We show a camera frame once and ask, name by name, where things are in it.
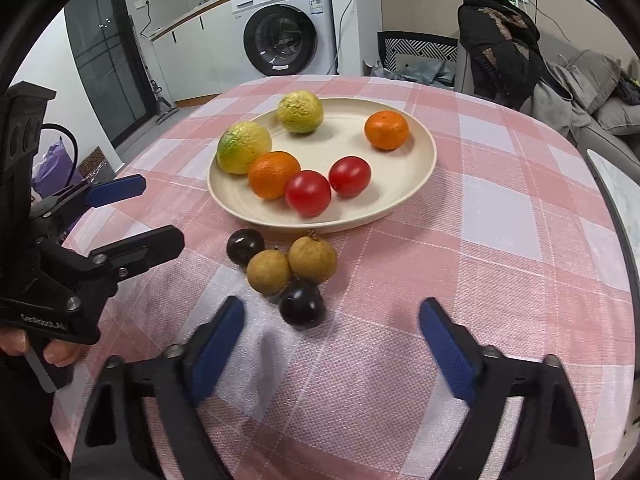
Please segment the green yellow citrus fruit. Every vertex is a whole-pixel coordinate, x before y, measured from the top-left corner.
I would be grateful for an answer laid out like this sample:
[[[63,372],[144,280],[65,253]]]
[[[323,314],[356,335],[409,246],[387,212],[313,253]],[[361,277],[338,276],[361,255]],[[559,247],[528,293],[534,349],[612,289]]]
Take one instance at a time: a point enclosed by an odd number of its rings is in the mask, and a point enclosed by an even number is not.
[[[216,161],[227,174],[242,176],[256,159],[271,150],[272,139],[265,127],[256,122],[237,122],[219,138]]]

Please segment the dark plum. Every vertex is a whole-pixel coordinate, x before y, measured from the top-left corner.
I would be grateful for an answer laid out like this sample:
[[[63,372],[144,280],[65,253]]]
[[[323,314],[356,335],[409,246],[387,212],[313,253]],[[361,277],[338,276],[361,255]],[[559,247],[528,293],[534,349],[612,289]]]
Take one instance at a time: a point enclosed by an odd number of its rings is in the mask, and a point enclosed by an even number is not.
[[[226,252],[237,266],[246,268],[250,260],[265,249],[265,240],[258,231],[240,229],[233,232],[228,240]]]
[[[309,330],[326,318],[326,304],[316,283],[299,278],[282,292],[279,312],[289,326],[296,330]]]

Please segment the large orange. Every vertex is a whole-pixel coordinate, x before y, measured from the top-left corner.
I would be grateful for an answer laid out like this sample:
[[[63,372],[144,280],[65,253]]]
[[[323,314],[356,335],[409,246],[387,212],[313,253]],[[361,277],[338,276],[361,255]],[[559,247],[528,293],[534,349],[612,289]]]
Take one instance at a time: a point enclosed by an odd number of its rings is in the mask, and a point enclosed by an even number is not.
[[[290,153],[270,152],[252,163],[247,174],[248,184],[262,200],[277,200],[284,195],[288,180],[299,171],[300,163]]]

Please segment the brown longan fruit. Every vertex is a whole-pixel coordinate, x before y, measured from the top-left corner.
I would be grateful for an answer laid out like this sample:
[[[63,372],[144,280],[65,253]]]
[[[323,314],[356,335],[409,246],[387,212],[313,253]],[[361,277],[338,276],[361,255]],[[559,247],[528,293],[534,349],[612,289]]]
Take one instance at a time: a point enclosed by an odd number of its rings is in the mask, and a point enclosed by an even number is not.
[[[265,249],[250,259],[246,268],[250,287],[262,296],[277,295],[292,280],[288,258],[277,249]]]
[[[337,269],[333,246],[316,234],[299,237],[288,251],[288,264],[296,278],[321,284],[332,278]]]

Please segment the red tomato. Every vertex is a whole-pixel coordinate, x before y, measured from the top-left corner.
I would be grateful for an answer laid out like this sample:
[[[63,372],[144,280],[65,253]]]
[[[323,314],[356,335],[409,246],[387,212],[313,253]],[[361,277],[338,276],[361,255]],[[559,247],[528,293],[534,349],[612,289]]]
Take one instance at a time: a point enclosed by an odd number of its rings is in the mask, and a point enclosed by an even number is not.
[[[371,181],[371,168],[362,158],[346,156],[339,159],[329,171],[329,182],[338,196],[355,197]]]
[[[312,218],[322,214],[331,203],[329,181],[317,171],[303,170],[286,185],[285,200],[300,216]]]

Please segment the yellow bumpy citrus fruit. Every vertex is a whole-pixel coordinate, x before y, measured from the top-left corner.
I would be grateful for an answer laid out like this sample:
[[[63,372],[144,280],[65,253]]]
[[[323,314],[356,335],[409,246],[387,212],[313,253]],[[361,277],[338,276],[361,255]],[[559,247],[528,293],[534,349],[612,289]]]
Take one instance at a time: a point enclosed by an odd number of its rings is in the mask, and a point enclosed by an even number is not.
[[[323,106],[318,96],[308,90],[293,91],[282,96],[277,118],[290,133],[313,133],[323,122]]]

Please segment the small mandarin orange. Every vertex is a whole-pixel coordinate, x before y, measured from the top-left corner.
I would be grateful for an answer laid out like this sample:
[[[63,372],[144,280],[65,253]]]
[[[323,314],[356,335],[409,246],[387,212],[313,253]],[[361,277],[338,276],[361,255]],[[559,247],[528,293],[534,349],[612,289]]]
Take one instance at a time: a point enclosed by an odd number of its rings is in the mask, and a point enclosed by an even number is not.
[[[405,117],[392,110],[381,110],[372,114],[364,124],[363,131],[370,144],[381,151],[400,148],[410,134]]]

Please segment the purple bag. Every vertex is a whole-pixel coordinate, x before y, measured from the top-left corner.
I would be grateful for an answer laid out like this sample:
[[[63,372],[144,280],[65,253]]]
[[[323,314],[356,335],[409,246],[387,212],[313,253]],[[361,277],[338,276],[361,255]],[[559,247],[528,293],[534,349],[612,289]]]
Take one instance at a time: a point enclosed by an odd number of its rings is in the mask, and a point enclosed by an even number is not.
[[[32,176],[32,189],[41,197],[47,198],[60,192],[67,185],[82,181],[82,175],[74,168],[70,154],[67,153],[62,138],[48,148],[43,159],[36,166]]]

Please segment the white kitchen cabinets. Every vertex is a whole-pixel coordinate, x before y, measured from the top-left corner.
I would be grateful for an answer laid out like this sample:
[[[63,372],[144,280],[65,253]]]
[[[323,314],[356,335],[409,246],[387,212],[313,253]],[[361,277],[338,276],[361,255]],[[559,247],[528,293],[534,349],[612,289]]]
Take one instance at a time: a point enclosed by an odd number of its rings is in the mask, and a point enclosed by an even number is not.
[[[250,79],[241,36],[228,0],[153,40],[171,99],[221,94]]]

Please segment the dark glass door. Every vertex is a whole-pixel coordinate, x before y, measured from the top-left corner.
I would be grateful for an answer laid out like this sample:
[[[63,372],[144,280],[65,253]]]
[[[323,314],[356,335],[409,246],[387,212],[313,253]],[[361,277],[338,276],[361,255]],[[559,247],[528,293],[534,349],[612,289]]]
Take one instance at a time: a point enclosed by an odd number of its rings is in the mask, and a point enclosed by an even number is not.
[[[117,148],[156,114],[126,0],[70,0],[64,16],[82,86]]]

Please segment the white washing machine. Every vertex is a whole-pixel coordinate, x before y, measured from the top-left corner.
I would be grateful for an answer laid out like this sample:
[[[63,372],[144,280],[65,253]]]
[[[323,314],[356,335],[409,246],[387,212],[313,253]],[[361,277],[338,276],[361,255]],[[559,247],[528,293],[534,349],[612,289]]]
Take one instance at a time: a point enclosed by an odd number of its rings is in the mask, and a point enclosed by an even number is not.
[[[231,0],[248,64],[265,76],[332,75],[332,0]]]

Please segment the cream round plate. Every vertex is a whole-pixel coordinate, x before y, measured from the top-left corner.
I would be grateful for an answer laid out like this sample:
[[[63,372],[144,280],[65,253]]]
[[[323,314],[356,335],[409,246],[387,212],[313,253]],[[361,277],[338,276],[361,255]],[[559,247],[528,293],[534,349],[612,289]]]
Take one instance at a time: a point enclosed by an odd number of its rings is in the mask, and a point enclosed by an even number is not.
[[[381,219],[416,195],[431,177],[437,162],[435,140],[416,118],[400,112],[409,125],[409,139],[395,151],[374,148],[364,135],[364,124],[374,113],[389,110],[381,102],[357,98],[326,98],[324,121],[309,136],[286,132],[270,110],[254,118],[272,137],[272,147],[292,154],[303,170],[327,174],[344,156],[358,156],[371,167],[372,181],[355,198],[334,197],[318,217],[304,219],[285,200],[262,200],[244,177],[226,174],[216,160],[208,170],[208,189],[214,201],[232,217],[279,231],[333,233]]]

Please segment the black patterned chair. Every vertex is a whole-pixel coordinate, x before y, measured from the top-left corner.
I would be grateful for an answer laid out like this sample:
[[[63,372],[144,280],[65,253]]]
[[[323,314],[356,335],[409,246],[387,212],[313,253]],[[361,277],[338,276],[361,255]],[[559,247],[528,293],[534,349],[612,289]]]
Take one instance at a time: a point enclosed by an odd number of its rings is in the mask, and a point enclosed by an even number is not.
[[[453,89],[458,40],[423,32],[378,32],[380,62],[371,74],[442,89]]]

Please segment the grey cushion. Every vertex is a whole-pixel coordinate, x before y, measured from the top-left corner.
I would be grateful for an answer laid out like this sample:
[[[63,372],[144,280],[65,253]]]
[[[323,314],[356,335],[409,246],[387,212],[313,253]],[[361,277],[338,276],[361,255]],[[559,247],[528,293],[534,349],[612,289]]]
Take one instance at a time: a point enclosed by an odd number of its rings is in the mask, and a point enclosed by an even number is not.
[[[588,114],[596,112],[612,96],[622,74],[618,58],[592,49],[580,52],[568,68],[580,88],[576,101]]]

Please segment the black jacket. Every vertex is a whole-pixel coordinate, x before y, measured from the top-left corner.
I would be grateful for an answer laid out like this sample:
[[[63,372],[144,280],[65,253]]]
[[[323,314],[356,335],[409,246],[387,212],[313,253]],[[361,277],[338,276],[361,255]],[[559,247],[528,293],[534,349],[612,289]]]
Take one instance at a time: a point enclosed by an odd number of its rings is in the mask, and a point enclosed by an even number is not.
[[[462,0],[458,25],[476,93],[521,108],[546,69],[534,22],[509,0]]]

